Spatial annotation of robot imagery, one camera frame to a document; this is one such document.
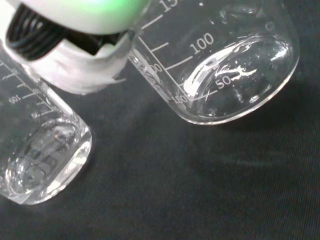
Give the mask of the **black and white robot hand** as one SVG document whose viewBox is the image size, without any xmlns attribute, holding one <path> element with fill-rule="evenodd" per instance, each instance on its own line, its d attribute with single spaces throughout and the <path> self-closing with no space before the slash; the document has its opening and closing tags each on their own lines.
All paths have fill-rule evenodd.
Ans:
<svg viewBox="0 0 320 240">
<path fill-rule="evenodd" d="M 87 95 L 124 80 L 149 0 L 3 0 L 0 40 L 35 79 Z"/>
</svg>

